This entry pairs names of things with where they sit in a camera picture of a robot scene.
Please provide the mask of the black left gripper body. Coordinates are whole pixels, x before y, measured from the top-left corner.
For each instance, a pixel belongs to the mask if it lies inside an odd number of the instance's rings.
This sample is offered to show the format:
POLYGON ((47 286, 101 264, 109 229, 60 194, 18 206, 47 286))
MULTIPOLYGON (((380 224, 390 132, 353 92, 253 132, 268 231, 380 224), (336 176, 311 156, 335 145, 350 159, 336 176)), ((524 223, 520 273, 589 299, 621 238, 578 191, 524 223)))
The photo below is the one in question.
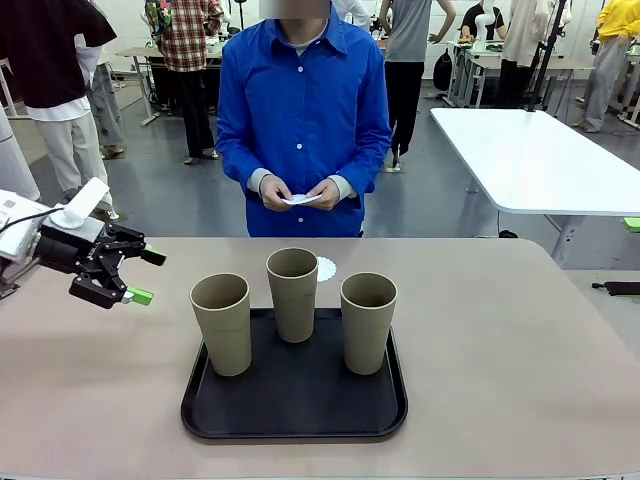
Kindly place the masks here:
POLYGON ((76 228, 64 228, 44 220, 35 245, 35 257, 42 266, 65 274, 104 275, 108 268, 98 258, 100 251, 116 238, 120 225, 86 219, 76 228))

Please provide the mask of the person's right hand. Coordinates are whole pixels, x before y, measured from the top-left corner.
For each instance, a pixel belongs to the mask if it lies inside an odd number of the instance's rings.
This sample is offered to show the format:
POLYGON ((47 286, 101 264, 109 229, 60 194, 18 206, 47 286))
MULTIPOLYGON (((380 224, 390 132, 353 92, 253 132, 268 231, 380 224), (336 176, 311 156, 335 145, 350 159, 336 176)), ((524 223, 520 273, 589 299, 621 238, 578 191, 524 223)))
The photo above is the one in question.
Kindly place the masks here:
POLYGON ((292 199, 292 194, 281 178, 272 174, 265 175, 260 181, 259 192, 267 209, 284 212, 291 208, 288 201, 292 199))

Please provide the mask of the person's left hand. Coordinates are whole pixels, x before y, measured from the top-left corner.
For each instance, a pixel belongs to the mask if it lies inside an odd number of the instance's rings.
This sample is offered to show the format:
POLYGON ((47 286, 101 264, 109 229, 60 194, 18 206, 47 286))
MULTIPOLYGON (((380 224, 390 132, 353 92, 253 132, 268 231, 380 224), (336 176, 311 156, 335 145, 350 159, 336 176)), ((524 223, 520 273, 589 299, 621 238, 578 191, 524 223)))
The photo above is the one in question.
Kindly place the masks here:
POLYGON ((341 194, 338 185, 331 178, 327 178, 318 183, 307 193, 312 198, 307 206, 323 211, 331 211, 340 201, 341 194))

